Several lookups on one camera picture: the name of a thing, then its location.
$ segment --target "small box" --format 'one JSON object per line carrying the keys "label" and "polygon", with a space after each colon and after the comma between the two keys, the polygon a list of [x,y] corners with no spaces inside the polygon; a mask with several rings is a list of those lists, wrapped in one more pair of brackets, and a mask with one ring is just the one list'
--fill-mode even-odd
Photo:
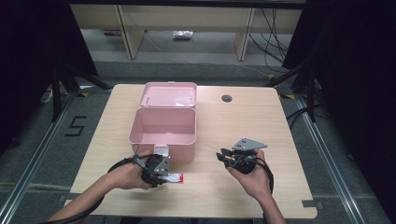
{"label": "small box", "polygon": [[129,136],[140,150],[169,147],[171,162],[190,162],[196,140],[196,85],[190,82],[150,82],[136,110]]}

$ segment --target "background desk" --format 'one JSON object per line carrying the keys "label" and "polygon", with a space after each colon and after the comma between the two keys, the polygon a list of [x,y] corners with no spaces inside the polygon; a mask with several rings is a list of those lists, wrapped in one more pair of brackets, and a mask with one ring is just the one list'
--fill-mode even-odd
{"label": "background desk", "polygon": [[[143,85],[117,85],[107,102],[71,193],[81,193],[117,161],[133,154],[128,136]],[[233,97],[224,103],[221,96]],[[265,157],[275,176],[274,197],[286,218],[314,218],[313,200],[274,89],[199,86],[195,159],[172,165],[183,184],[147,191],[115,189],[95,215],[133,217],[262,217],[255,200],[225,170],[216,152],[247,137],[268,144]]]}

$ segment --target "hand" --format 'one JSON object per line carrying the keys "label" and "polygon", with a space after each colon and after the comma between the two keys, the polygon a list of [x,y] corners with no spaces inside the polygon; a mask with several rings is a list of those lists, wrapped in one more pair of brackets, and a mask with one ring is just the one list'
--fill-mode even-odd
{"label": "hand", "polygon": [[[256,157],[265,161],[264,152],[262,150],[255,149],[254,152]],[[227,167],[227,170],[239,181],[250,197],[259,200],[260,198],[271,196],[270,180],[267,173],[259,165],[256,165],[253,171],[247,175],[238,172],[231,166]]]}
{"label": "hand", "polygon": [[[147,151],[139,153],[139,156],[148,155]],[[151,185],[142,180],[142,168],[137,164],[124,164],[105,177],[113,183],[113,188],[117,189],[149,189]]]}

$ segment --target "open lid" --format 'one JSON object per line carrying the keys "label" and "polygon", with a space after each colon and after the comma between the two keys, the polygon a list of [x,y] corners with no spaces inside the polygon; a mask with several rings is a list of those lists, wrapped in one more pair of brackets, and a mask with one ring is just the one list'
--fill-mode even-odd
{"label": "open lid", "polygon": [[197,85],[192,82],[149,82],[140,99],[141,106],[195,107]]}

